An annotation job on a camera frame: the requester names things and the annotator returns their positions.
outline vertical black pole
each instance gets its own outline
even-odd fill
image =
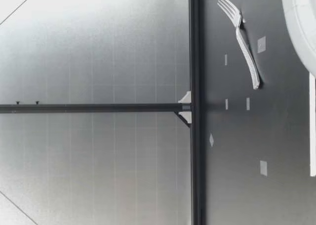
[[[191,164],[192,164],[192,224],[202,225],[202,166],[200,126],[200,9],[199,0],[190,4],[190,65],[192,92]]]

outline horizontal black rod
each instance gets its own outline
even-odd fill
[[[190,104],[16,104],[0,105],[0,114],[8,113],[92,113],[92,112],[181,112]]]

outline diagonal line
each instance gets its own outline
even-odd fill
[[[24,3],[26,3],[27,0],[24,0],[16,9],[14,9],[3,21],[0,22],[0,26],[9,19],[10,16],[12,16]]]
[[[4,198],[6,198],[11,204],[13,204],[22,214],[24,214],[29,220],[31,220],[35,225],[39,225],[37,222],[35,222],[27,213],[25,213],[19,206],[17,206],[8,196],[6,196],[2,191],[0,191],[0,194]]]

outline fork handle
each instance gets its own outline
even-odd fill
[[[251,55],[251,52],[246,44],[246,41],[243,39],[243,37],[241,35],[239,27],[236,28],[236,37],[237,37],[237,41],[240,45],[241,51],[242,51],[242,53],[246,59],[246,62],[248,64],[250,75],[252,78],[253,88],[256,90],[259,88],[259,85],[260,85],[258,70],[256,67],[256,63]]]

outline metal panel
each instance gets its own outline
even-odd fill
[[[38,224],[186,224],[190,130],[173,113],[0,115],[0,190]],[[1,195],[0,211],[27,221]]]
[[[0,27],[0,103],[177,102],[190,88],[188,11],[188,0],[28,0]]]

